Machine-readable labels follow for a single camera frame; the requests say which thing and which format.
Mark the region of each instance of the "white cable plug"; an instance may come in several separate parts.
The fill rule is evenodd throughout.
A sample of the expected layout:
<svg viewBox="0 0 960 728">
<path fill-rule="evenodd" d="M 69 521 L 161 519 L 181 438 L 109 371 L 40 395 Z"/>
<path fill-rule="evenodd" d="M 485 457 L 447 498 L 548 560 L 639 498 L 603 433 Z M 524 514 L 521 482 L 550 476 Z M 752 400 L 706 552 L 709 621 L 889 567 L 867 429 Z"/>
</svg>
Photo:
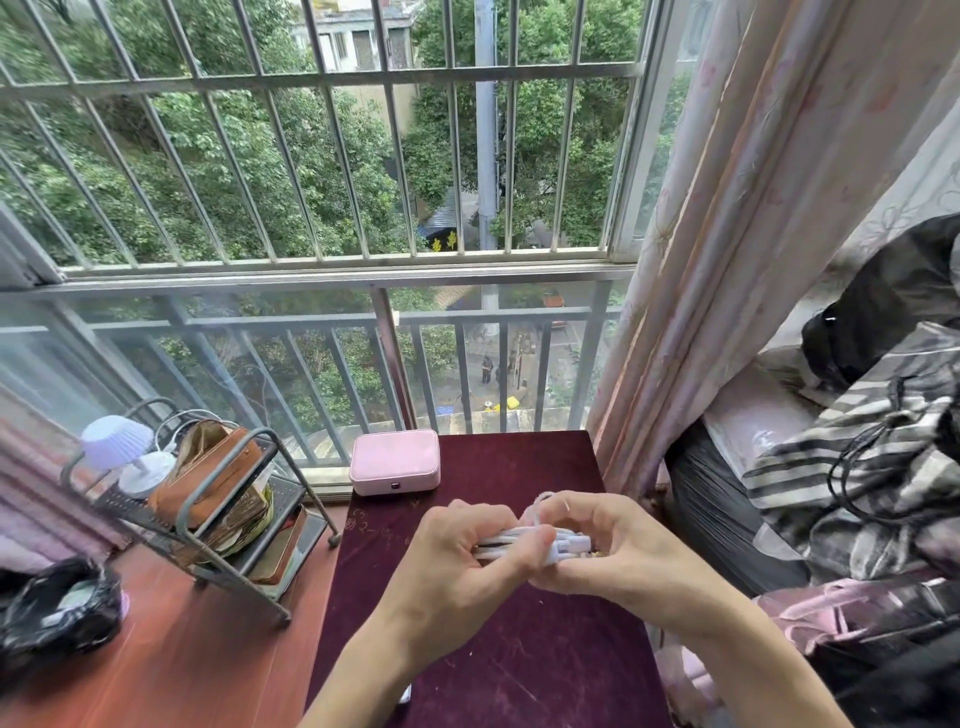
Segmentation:
<svg viewBox="0 0 960 728">
<path fill-rule="evenodd" d="M 542 500 L 554 496 L 554 493 L 546 492 L 541 493 L 534 500 L 533 506 L 527 509 L 526 513 L 531 515 L 531 520 L 534 522 L 534 525 L 522 525 L 516 528 L 508 528 L 505 531 L 501 531 L 496 534 L 496 536 L 490 536 L 489 538 L 482 539 L 474 548 L 473 548 L 473 558 L 477 561 L 493 561 L 499 559 L 501 556 L 507 553 L 507 549 L 515 544 L 523 534 L 527 531 L 532 531 L 534 528 L 540 525 L 540 516 L 537 514 L 537 509 L 534 507 Z M 547 555 L 546 565 L 550 566 L 556 564 L 559 561 L 564 559 L 578 559 L 584 556 L 589 556 L 592 551 L 592 545 L 590 543 L 590 536 L 586 536 L 582 533 L 576 533 L 569 530 L 568 528 L 558 528 L 557 529 L 557 538 L 554 539 L 553 544 L 550 547 L 550 553 Z"/>
</svg>

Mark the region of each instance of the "striped blanket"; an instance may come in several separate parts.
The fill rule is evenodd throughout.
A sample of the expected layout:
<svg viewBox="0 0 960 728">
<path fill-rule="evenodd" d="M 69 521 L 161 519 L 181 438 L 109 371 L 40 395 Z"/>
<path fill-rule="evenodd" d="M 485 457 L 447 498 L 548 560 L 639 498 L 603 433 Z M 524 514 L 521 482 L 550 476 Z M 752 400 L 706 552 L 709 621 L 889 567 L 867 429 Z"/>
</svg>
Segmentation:
<svg viewBox="0 0 960 728">
<path fill-rule="evenodd" d="M 960 514 L 958 388 L 960 331 L 919 324 L 744 473 L 753 505 L 816 580 L 912 570 L 918 535 L 960 522 L 949 518 Z"/>
</svg>

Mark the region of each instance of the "desk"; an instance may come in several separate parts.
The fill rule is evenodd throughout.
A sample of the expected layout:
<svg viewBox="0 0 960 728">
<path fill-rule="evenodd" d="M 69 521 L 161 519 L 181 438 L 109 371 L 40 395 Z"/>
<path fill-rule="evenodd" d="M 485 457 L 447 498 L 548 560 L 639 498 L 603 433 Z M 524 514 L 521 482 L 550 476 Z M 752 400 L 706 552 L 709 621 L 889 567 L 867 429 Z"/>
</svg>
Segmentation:
<svg viewBox="0 0 960 728">
<path fill-rule="evenodd" d="M 308 701 L 383 593 L 427 508 L 458 497 L 522 513 L 543 491 L 601 492 L 585 432 L 447 435 L 441 485 L 350 504 Z M 603 599 L 520 587 L 461 649 L 414 682 L 404 728 L 667 728 L 643 622 Z"/>
</svg>

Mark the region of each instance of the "metal shelf rack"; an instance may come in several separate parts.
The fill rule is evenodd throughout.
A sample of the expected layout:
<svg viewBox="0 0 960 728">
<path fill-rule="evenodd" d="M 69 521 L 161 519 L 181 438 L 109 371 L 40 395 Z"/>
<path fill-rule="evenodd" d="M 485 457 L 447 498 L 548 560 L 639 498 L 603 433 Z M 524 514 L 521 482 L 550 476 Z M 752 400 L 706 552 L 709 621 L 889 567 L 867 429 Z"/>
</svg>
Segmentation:
<svg viewBox="0 0 960 728">
<path fill-rule="evenodd" d="M 180 409 L 175 402 L 165 397 L 143 400 L 129 409 L 124 417 L 137 419 L 149 425 L 150 423 L 147 421 L 152 416 L 156 416 L 156 413 L 150 409 L 155 405 L 163 405 L 170 410 L 170 419 L 166 422 L 165 428 L 169 429 L 171 433 L 184 422 L 203 418 L 190 410 Z M 187 527 L 190 506 L 200 499 L 201 495 L 213 484 L 224 468 L 240 454 L 251 440 L 255 440 L 262 450 L 259 459 L 233 487 L 216 510 L 210 514 L 209 518 L 191 531 Z M 220 555 L 204 543 L 203 535 L 216 528 L 221 518 L 229 511 L 230 506 L 240 498 L 247 487 L 252 486 L 253 482 L 264 472 L 264 469 L 271 465 L 278 456 L 280 456 L 281 462 L 285 464 L 288 473 L 271 473 L 269 475 L 274 508 L 270 523 L 263 533 L 237 553 L 228 557 Z M 82 452 L 78 453 L 71 458 L 60 472 L 60 484 L 68 491 L 73 490 L 73 471 L 83 460 L 83 457 Z M 89 487 L 92 489 L 108 475 L 109 472 L 100 473 Z M 287 518 L 305 500 L 316 511 L 307 508 L 306 524 L 300 533 L 294 554 L 291 556 L 280 582 L 275 586 L 254 584 L 249 579 L 249 574 L 257 560 L 263 555 L 276 534 L 279 533 Z M 328 540 L 330 548 L 338 546 L 343 536 L 330 520 L 323 503 L 306 482 L 290 452 L 283 445 L 276 432 L 269 427 L 252 429 L 237 443 L 217 468 L 183 503 L 173 528 L 160 522 L 146 503 L 123 494 L 116 483 L 111 484 L 109 488 L 93 500 L 92 505 L 101 513 L 109 515 L 126 525 L 127 530 L 137 541 L 151 548 L 178 569 L 193 576 L 198 587 L 205 586 L 207 582 L 212 582 L 228 590 L 253 595 L 255 598 L 267 602 L 271 609 L 279 613 L 280 621 L 284 626 L 290 623 L 292 616 L 290 610 L 280 604 L 280 599 L 297 576 L 300 567 L 306 561 L 306 557 L 328 527 L 332 531 Z M 185 566 L 175 558 L 175 553 L 184 547 L 196 548 L 201 554 L 196 562 L 189 566 Z"/>
</svg>

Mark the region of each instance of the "white cable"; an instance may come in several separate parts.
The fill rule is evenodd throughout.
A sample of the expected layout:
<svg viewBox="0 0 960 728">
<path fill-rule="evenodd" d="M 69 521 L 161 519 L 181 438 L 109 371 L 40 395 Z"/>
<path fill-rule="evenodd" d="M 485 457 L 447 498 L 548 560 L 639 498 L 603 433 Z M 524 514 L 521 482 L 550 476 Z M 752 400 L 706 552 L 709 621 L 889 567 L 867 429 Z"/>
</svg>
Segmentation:
<svg viewBox="0 0 960 728">
<path fill-rule="evenodd" d="M 169 452 L 170 450 L 173 449 L 172 446 L 177 442 L 177 435 L 179 435 L 180 432 L 188 425 L 192 425 L 199 421 L 194 419 L 189 419 L 189 420 L 184 419 L 182 423 L 177 425 L 177 428 L 174 430 L 174 433 L 170 436 L 170 439 L 167 441 L 167 444 L 161 447 L 160 431 L 163 429 L 163 426 L 166 425 L 171 420 L 174 420 L 177 417 L 182 417 L 183 415 L 209 415 L 211 420 L 216 420 L 217 422 L 223 423 L 224 425 L 232 425 L 234 429 L 240 426 L 237 423 L 232 422 L 230 420 L 224 420 L 222 417 L 215 415 L 213 412 L 211 412 L 208 409 L 200 409 L 200 408 L 184 409 L 184 410 L 181 410 L 180 412 L 175 412 L 174 414 L 170 415 L 170 417 L 168 417 L 166 420 L 164 420 L 162 423 L 160 423 L 160 426 L 154 432 L 154 449 L 161 450 L 164 452 Z"/>
<path fill-rule="evenodd" d="M 556 494 L 551 492 L 541 493 L 533 502 L 533 506 L 536 506 L 542 500 L 554 496 Z M 473 558 L 477 561 L 493 561 L 494 559 L 499 559 L 501 556 L 507 553 L 507 549 L 511 544 L 515 544 L 523 534 L 527 531 L 532 531 L 534 528 L 540 525 L 540 515 L 537 513 L 537 509 L 531 506 L 527 509 L 527 513 L 530 514 L 531 520 L 534 522 L 534 525 L 522 525 L 516 528 L 508 528 L 505 531 L 501 531 L 496 534 L 496 536 L 490 536 L 481 540 L 473 548 Z M 564 559 L 579 559 L 585 556 L 589 556 L 592 551 L 590 536 L 585 536 L 582 533 L 576 533 L 569 530 L 568 528 L 558 528 L 557 529 L 557 538 L 554 539 L 553 545 L 550 547 L 550 553 L 547 555 L 546 563 L 547 565 L 556 564 L 558 561 L 563 561 Z"/>
</svg>

